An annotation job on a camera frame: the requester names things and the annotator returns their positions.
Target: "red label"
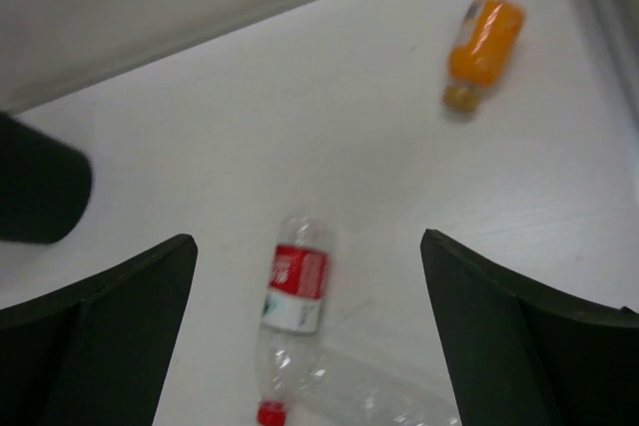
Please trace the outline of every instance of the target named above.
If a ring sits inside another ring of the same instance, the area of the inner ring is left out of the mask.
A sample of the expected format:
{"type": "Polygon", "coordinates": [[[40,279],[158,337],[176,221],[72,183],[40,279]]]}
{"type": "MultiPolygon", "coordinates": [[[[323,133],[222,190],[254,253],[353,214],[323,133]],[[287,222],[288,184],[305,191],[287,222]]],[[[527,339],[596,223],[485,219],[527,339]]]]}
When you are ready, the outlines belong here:
{"type": "Polygon", "coordinates": [[[269,287],[300,298],[320,299],[327,269],[327,254],[279,244],[269,287]]]}

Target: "black object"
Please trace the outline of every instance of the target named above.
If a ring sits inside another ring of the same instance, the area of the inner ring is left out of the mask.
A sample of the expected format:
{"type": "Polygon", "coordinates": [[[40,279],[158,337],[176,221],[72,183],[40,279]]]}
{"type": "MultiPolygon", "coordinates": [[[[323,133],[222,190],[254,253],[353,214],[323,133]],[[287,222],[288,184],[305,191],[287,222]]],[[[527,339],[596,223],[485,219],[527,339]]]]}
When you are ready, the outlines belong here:
{"type": "Polygon", "coordinates": [[[197,253],[178,235],[0,311],[0,424],[151,426],[197,253]]]}
{"type": "Polygon", "coordinates": [[[639,315],[534,281],[439,231],[426,232],[421,255],[464,426],[639,424],[639,315]]]}
{"type": "Polygon", "coordinates": [[[0,239],[62,239],[80,220],[91,183],[83,154],[0,113],[0,239]]]}

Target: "bottle cap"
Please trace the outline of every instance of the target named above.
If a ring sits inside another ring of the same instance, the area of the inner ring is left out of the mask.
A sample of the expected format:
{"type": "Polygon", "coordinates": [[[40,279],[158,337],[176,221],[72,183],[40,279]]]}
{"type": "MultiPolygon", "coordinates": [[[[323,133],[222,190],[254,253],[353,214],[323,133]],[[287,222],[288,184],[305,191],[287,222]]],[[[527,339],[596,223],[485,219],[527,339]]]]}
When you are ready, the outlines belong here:
{"type": "Polygon", "coordinates": [[[284,426],[287,407],[279,401],[263,401],[258,409],[258,423],[262,426],[284,426]]]}
{"type": "Polygon", "coordinates": [[[443,103],[453,110],[472,113],[479,105],[479,93],[471,87],[451,84],[443,93],[443,103]]]}

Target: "bottle with red label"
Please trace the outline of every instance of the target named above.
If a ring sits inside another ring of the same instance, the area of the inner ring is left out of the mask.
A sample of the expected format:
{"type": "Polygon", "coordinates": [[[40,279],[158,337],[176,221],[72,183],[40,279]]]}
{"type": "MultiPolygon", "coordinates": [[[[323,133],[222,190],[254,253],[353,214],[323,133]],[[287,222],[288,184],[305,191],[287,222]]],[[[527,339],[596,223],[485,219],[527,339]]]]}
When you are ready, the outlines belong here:
{"type": "Polygon", "coordinates": [[[288,409],[318,356],[318,326],[331,234],[305,215],[282,222],[258,337],[258,423],[284,426],[288,409]]]}

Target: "brown cap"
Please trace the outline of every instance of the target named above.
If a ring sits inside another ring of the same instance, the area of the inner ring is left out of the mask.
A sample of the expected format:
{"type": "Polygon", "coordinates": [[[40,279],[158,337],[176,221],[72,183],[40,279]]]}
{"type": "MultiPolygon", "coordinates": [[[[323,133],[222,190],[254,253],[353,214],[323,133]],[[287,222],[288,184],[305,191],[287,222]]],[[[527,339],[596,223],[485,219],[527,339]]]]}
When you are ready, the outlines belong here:
{"type": "Polygon", "coordinates": [[[443,92],[443,103],[453,110],[472,113],[479,105],[479,93],[462,85],[449,85],[443,92]]]}

